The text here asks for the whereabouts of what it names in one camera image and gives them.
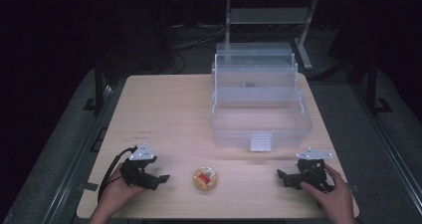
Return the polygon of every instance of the black cable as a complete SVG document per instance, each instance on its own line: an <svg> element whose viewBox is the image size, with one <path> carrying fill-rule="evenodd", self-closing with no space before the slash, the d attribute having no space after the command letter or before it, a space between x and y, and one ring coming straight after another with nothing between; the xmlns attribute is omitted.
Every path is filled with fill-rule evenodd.
<svg viewBox="0 0 422 224"><path fill-rule="evenodd" d="M109 166L108 170L105 173L105 177L103 178L102 184L100 185L99 197L98 197L97 201L100 201L100 199L102 198L103 192L104 192L106 186L109 184L108 179L111 176L111 173L114 170L115 165L120 160L121 156L124 155L128 151L130 151L131 153L134 153L136 150L137 150L136 146L127 148L114 158L114 160L112 161L111 165Z"/></svg>
<svg viewBox="0 0 422 224"><path fill-rule="evenodd" d="M182 68L180 68L179 69L179 67L177 66L177 64L173 61L173 64L174 64L174 66L176 67L176 71L175 72L173 72L174 73L174 75L177 75L177 74L180 74L180 73L182 73L183 72L183 70L186 68L186 59L182 56L182 55L179 55L179 54L173 54L175 57L179 57L182 61L183 61L183 65L182 65Z"/></svg>

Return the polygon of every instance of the gray floor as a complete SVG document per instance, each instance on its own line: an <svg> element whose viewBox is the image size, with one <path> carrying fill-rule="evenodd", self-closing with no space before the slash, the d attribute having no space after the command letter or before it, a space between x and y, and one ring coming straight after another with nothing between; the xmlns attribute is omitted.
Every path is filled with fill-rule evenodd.
<svg viewBox="0 0 422 224"><path fill-rule="evenodd" d="M179 43L183 44L215 31L181 28L177 32ZM282 36L268 31L243 32L234 34L233 38L243 42L283 39L292 41L289 35L294 35L296 32L295 28L287 30L288 35L285 33ZM310 31L306 48L314 69L305 71L300 68L301 73L313 77L337 63L335 59L326 55L334 35L335 30ZM210 73L215 42L215 40L209 41L178 52L177 54L186 62L181 74ZM181 57L175 57L175 63L178 68L183 67ZM173 70L168 69L164 74L170 74ZM421 123L397 95L391 81L381 72L378 73L377 95L386 98L393 112L380 113L374 118L368 113L360 98L365 83L355 87L349 85L345 80L348 71L349 68L346 68L324 81L310 82L310 86L359 206L358 221L422 223L422 216L406 185L403 184L393 158L387 152L385 135L379 131L380 125L387 130L388 138L396 144L417 181L422 183L421 172L418 171L422 163L417 155L422 153ZM87 74L16 199L9 223L87 223L87 220L76 216L76 209L97 157L97 153L91 149L99 133L107 128L123 86L124 79L121 79L117 86L107 90L105 107L100 114L94 115L94 112L83 111L87 99L95 95L94 72ZM111 223L141 222L113 220ZM324 219L253 222L329 223Z"/></svg>

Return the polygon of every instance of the dark background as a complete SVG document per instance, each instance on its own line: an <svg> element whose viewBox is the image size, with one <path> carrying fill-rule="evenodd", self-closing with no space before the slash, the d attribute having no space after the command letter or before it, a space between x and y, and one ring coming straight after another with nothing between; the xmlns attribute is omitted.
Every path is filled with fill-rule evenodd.
<svg viewBox="0 0 422 224"><path fill-rule="evenodd" d="M422 119L420 1L319 0L313 26L341 24L331 55L373 57ZM170 25L224 23L224 9L225 0L0 0L0 220L96 63L109 83L157 74L171 60Z"/></svg>

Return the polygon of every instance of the wire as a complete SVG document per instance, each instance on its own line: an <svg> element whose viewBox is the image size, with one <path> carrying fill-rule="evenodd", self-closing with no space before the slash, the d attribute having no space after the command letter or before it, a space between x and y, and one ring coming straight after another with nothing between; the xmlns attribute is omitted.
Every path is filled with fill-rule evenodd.
<svg viewBox="0 0 422 224"><path fill-rule="evenodd" d="M103 192L109 184L108 179L111 176L111 173L114 170L115 165L120 160L121 156L124 155L128 151L130 151L131 153L134 153L136 150L137 150L137 146L127 148L114 158L114 160L112 161L111 165L109 166L108 170L105 173L105 177L103 178L102 184L100 185L98 201L100 201L100 198L102 198Z"/></svg>
<svg viewBox="0 0 422 224"><path fill-rule="evenodd" d="M183 61L182 68L180 68L180 69L178 68L177 64L174 62L174 59L172 61L172 65L174 65L174 67L176 68L176 69L173 69L173 74L177 75L177 74L182 73L183 70L186 68L186 59L182 55L179 55L179 54L173 54L173 55L175 57L179 57Z"/></svg>
<svg viewBox="0 0 422 224"><path fill-rule="evenodd" d="M107 187L110 183L112 183L112 182L114 182L114 181L118 180L119 178L122 178L122 176L119 176L119 177L117 177L117 178L113 179L112 181L108 182L108 183L106 184L106 186L105 186L105 187Z"/></svg>

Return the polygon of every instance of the cable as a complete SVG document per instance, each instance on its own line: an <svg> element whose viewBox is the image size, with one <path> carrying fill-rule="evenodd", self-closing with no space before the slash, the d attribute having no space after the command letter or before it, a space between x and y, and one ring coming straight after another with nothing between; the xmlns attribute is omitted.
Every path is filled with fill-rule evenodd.
<svg viewBox="0 0 422 224"><path fill-rule="evenodd" d="M114 158L114 160L112 161L111 165L109 166L108 170L105 173L105 177L103 178L102 184L100 185L99 197L98 197L97 201L100 201L100 199L102 198L103 192L104 192L106 186L109 184L108 179L111 176L111 173L114 170L115 165L120 160L121 156L124 155L128 151L130 151L131 153L134 153L136 150L137 150L137 146L127 148Z"/></svg>

